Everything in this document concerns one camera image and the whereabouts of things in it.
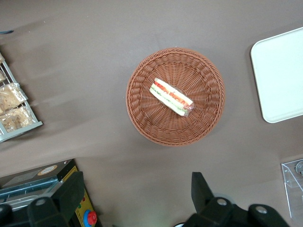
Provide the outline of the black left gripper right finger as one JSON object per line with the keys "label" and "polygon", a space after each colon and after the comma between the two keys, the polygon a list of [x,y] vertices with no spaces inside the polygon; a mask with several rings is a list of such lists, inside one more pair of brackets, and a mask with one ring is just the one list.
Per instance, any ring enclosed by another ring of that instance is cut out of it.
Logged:
{"label": "black left gripper right finger", "polygon": [[216,197],[200,172],[192,173],[191,197],[196,213],[187,227],[287,227],[287,222],[272,207],[252,204],[244,210],[224,197]]}

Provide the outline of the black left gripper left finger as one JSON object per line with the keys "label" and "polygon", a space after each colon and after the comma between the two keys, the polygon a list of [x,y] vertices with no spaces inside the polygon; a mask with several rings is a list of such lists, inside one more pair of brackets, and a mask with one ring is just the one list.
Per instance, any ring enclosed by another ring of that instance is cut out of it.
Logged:
{"label": "black left gripper left finger", "polygon": [[52,192],[0,205],[2,227],[68,227],[84,196],[83,172],[58,182]]}

